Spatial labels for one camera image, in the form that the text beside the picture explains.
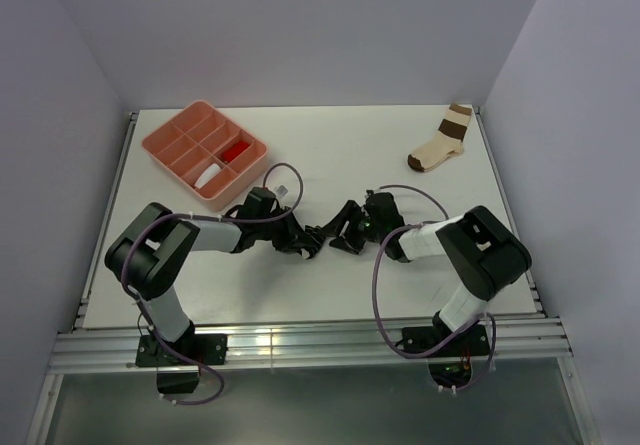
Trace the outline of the aluminium table front rail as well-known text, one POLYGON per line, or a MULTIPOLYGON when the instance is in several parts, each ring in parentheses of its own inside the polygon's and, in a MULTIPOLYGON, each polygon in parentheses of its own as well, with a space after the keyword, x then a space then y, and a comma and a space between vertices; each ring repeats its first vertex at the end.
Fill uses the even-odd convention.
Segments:
MULTIPOLYGON (((221 371, 405 364, 383 341, 373 321, 272 326, 199 327, 198 334, 228 338, 221 371)), ((539 359, 572 355, 562 322, 542 316, 499 318, 496 358, 539 359)), ((139 333, 133 329, 80 329, 57 337, 50 374, 138 372, 139 333)))

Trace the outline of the white sock with black stripes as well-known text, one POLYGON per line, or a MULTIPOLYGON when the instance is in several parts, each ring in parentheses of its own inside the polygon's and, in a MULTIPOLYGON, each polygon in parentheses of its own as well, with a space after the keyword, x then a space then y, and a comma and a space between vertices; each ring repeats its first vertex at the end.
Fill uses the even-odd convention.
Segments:
POLYGON ((212 180, 221 170, 222 170, 222 168, 221 168, 220 165, 218 165, 217 163, 212 163, 196 179, 196 181, 194 183, 194 188, 195 189, 201 189, 210 180, 212 180))

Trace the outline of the beige reindeer sock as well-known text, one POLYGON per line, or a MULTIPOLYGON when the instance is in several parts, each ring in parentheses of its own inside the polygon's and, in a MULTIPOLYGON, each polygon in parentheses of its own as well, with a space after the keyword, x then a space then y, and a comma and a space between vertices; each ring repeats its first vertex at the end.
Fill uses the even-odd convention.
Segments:
POLYGON ((241 155, 249 146, 250 143, 244 140, 236 141, 220 153, 220 160, 225 164, 229 164, 241 155))

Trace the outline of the black white striped ankle sock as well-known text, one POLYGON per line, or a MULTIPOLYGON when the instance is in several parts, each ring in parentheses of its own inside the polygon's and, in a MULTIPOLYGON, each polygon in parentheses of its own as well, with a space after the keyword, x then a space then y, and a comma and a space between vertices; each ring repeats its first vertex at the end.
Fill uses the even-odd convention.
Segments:
POLYGON ((305 226, 305 232, 309 236, 311 244, 307 247, 310 256, 316 255, 323 247, 327 237, 319 226, 305 226))

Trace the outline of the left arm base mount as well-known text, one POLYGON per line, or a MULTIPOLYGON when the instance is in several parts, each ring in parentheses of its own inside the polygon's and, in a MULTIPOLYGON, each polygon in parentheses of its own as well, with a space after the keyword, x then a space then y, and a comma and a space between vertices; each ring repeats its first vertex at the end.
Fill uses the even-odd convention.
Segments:
POLYGON ((163 346, 153 335, 139 339, 137 368, 156 370, 159 393, 182 396, 193 393, 205 374, 203 365, 219 366, 226 361, 228 336, 220 333, 191 334, 178 344, 163 346))

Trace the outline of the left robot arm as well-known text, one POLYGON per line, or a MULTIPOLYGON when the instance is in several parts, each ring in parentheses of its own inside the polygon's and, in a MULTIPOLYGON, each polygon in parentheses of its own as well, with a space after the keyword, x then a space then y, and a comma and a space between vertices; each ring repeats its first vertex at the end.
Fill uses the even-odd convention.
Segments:
POLYGON ((149 203, 110 246, 104 263, 161 337, 159 353, 172 364, 183 364, 193 356, 195 340, 174 282, 187 256, 195 251, 238 254, 258 241, 310 259, 324 237, 318 227, 300 225, 274 192, 255 187, 220 217, 179 214, 149 203))

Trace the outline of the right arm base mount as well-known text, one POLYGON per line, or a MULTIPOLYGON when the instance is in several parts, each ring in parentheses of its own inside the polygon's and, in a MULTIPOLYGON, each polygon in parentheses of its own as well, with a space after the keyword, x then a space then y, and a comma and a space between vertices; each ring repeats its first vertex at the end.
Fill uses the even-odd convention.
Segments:
POLYGON ((494 369, 496 339, 479 323, 441 345, 446 339, 443 325, 404 327, 395 346, 411 356, 435 348, 425 358, 430 379, 439 393, 456 396, 494 369))

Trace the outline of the cream brown striped sock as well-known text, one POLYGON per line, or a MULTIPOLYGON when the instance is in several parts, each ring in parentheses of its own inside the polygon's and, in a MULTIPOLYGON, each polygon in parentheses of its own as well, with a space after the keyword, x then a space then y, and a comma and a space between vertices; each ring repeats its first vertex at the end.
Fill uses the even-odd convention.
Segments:
POLYGON ((461 155, 472 114, 471 107, 452 103, 431 139, 408 155, 409 168, 425 173, 446 160, 461 155))

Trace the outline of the pink compartment organizer tray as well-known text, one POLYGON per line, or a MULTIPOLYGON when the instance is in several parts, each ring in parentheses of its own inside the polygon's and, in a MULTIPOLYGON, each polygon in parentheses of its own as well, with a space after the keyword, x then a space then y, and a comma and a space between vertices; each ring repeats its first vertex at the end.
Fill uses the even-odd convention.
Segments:
POLYGON ((148 134, 141 142, 147 154, 208 208, 219 212, 230 206, 268 168, 268 147, 223 112, 196 101, 148 134), (244 140, 250 146, 225 164, 220 153, 244 140), (222 170, 201 189, 194 183, 212 163, 222 170))

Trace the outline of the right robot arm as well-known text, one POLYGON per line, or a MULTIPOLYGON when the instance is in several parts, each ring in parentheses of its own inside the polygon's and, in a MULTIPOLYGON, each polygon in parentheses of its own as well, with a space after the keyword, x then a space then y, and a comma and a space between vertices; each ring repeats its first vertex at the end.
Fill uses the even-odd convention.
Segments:
POLYGON ((532 265, 528 249, 483 205, 441 222, 408 225, 391 193, 369 191, 362 205, 348 201, 320 233, 331 247, 355 255, 371 242, 401 263, 446 257, 460 281, 434 319, 433 343, 446 355, 466 344, 464 325, 532 265))

